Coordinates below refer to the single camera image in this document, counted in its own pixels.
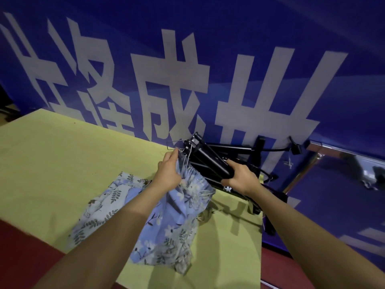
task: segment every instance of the forearm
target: forearm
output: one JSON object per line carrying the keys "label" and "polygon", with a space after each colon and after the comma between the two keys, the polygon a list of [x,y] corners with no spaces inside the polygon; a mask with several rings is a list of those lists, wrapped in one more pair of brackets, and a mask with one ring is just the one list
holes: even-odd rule
{"label": "forearm", "polygon": [[150,184],[55,264],[35,288],[111,288],[163,195]]}
{"label": "forearm", "polygon": [[384,274],[262,186],[251,197],[317,288],[384,288]]}

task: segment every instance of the table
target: table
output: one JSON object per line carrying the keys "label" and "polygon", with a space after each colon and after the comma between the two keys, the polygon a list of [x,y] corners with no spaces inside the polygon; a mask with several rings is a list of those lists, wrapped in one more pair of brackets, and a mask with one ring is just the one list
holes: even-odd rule
{"label": "table", "polygon": [[[67,237],[89,199],[125,171],[151,178],[163,145],[37,110],[0,127],[0,218],[67,252]],[[260,288],[261,215],[218,191],[220,212],[203,221],[185,276],[127,263],[118,283],[142,288]]]}

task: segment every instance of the gathered fabric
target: gathered fabric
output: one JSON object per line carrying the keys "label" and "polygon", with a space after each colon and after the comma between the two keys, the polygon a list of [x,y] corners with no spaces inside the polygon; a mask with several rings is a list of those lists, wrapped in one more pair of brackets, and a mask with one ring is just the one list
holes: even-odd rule
{"label": "gathered fabric", "polygon": [[[196,217],[207,207],[215,189],[179,152],[176,171],[182,181],[167,192],[151,212],[129,261],[165,265],[185,274],[191,263],[191,249],[198,228]],[[107,190],[91,199],[69,236],[69,247],[84,241],[125,204],[140,194],[150,180],[121,172]]]}

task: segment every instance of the hand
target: hand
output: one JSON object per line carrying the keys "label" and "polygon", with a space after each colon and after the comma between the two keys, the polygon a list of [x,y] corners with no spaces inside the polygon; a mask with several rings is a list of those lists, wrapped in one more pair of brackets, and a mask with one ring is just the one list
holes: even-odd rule
{"label": "hand", "polygon": [[233,168],[234,177],[222,179],[223,186],[229,186],[245,196],[250,196],[255,190],[262,187],[255,173],[251,172],[247,165],[238,164],[230,159],[227,159],[226,162]]}
{"label": "hand", "polygon": [[175,189],[180,181],[181,176],[176,173],[176,161],[178,160],[178,148],[164,155],[163,161],[158,162],[158,171],[151,182],[151,186],[167,193]]}

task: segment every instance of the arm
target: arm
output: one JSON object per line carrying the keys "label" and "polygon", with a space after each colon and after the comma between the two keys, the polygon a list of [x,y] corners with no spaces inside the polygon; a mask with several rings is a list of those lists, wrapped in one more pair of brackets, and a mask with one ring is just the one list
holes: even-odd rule
{"label": "arm", "polygon": [[385,288],[385,274],[342,241],[265,189],[246,165],[224,186],[251,197],[269,217],[293,258],[316,288]]}
{"label": "arm", "polygon": [[55,264],[35,289],[111,288],[157,202],[181,181],[178,150],[168,152],[148,187]]}

